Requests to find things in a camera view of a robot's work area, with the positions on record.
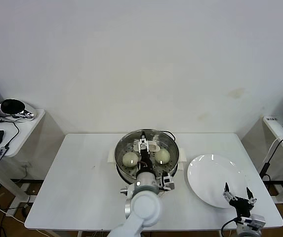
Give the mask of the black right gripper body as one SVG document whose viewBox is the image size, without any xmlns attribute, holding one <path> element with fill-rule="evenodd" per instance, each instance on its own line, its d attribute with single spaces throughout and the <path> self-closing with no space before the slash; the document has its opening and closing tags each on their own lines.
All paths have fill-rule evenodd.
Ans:
<svg viewBox="0 0 283 237">
<path fill-rule="evenodd" d="M 229 201 L 229 205 L 234 207 L 237 213 L 237 217 L 250 217 L 252 210 L 252 203 L 249 203 L 249 200 L 235 197 Z"/>
</svg>

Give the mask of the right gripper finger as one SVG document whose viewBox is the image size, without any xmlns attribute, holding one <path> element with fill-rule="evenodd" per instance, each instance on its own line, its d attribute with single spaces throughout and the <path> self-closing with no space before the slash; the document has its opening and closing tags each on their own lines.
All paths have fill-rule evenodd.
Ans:
<svg viewBox="0 0 283 237">
<path fill-rule="evenodd" d="M 236 197 L 230 192 L 229 185 L 227 182 L 225 183 L 223 197 L 228 203 L 230 203 L 230 201 L 232 200 L 236 200 Z"/>
<path fill-rule="evenodd" d="M 255 205 L 255 203 L 257 202 L 257 198 L 253 196 L 252 191 L 248 187 L 246 188 L 246 191 L 247 191 L 247 196 L 248 196 L 248 203 L 250 205 Z"/>
</svg>

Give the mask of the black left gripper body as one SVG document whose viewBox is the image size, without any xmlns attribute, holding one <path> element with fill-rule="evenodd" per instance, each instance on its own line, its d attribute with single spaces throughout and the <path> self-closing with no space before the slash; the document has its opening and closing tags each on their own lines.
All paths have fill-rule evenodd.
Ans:
<svg viewBox="0 0 283 237">
<path fill-rule="evenodd" d="M 150 152 L 141 150 L 141 160 L 139 161 L 139 170 L 153 170 L 153 163 L 150 160 Z"/>
</svg>

